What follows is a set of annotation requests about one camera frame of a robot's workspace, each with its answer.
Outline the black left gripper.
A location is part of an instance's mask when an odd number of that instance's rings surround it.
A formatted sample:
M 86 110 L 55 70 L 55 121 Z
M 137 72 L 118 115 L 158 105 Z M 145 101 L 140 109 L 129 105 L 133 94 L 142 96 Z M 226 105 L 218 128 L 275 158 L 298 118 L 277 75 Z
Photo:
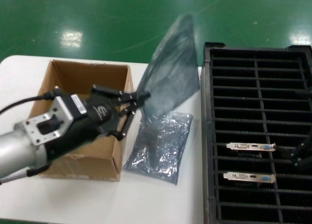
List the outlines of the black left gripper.
M 149 92 L 127 93 L 100 85 L 92 86 L 92 94 L 86 100 L 77 95 L 62 95 L 61 99 L 73 120 L 69 124 L 63 120 L 60 126 L 66 128 L 65 132 L 44 144 L 47 161 L 54 161 L 82 145 L 92 143 L 99 135 L 113 131 L 113 136 L 121 141 L 126 137 L 137 109 L 143 107 L 150 97 Z M 128 103 L 130 105 L 118 113 L 115 105 Z M 123 126 L 117 131 L 119 120 L 123 117 Z

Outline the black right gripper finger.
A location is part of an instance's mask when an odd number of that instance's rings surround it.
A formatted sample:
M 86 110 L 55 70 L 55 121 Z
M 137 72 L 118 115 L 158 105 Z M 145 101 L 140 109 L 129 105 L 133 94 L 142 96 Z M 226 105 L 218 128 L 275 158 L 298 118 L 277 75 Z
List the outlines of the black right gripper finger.
M 291 161 L 296 168 L 312 167 L 312 135 L 305 138 L 292 152 Z

